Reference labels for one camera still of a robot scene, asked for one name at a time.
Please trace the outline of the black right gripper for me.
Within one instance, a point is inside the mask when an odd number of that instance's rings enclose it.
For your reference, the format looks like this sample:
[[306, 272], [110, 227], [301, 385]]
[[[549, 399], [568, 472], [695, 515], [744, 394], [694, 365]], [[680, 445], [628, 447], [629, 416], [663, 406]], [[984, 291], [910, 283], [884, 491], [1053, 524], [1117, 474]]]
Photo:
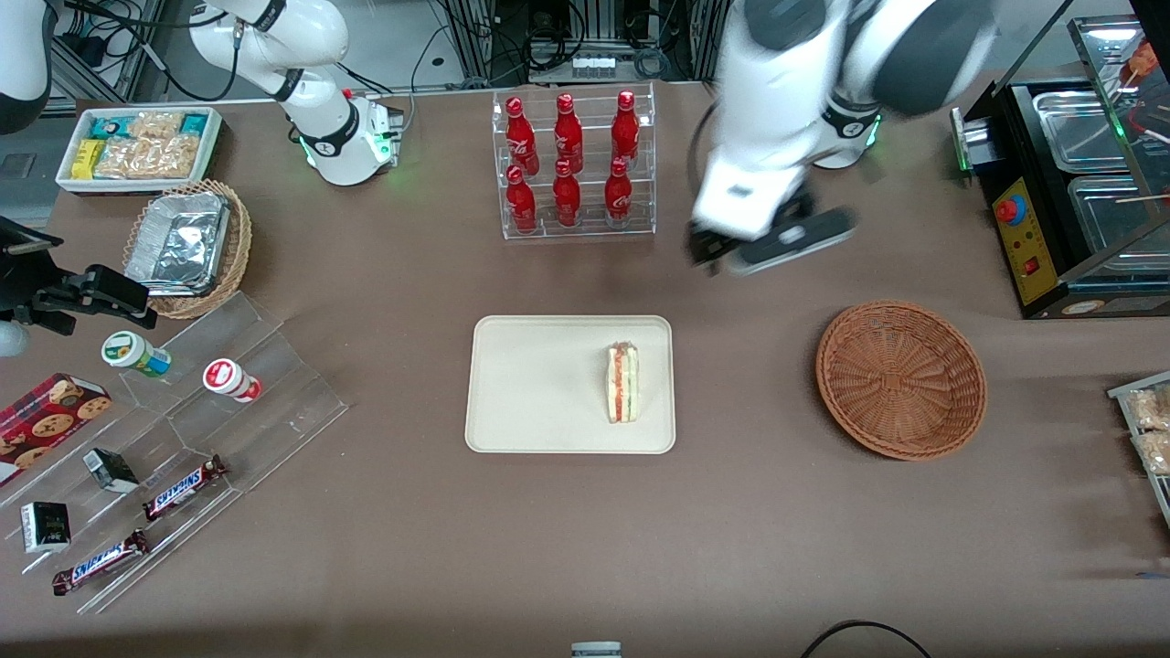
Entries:
[[[152, 330], [157, 325], [158, 313], [149, 306], [149, 289], [118, 270], [103, 265], [91, 265], [80, 275], [77, 296], [66, 280], [70, 270], [56, 266], [50, 251], [63, 245], [58, 237], [50, 237], [41, 229], [25, 228], [25, 225], [1, 218], [1, 313], [12, 316], [18, 324], [40, 325], [48, 333], [70, 336], [77, 320], [69, 311], [88, 315], [109, 315], [130, 324]], [[58, 297], [64, 306], [47, 308], [30, 306], [42, 289], [62, 292]]]

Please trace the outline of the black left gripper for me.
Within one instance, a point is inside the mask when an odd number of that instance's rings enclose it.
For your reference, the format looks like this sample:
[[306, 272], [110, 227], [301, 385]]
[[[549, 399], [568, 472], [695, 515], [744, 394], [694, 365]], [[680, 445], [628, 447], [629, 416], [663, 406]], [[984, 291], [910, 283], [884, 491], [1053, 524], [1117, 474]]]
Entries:
[[718, 275], [727, 265], [728, 258], [734, 258], [732, 251], [739, 248], [739, 239], [722, 237], [714, 229], [700, 228], [691, 224], [691, 240], [686, 244], [686, 251], [695, 267], [707, 267], [707, 275]]

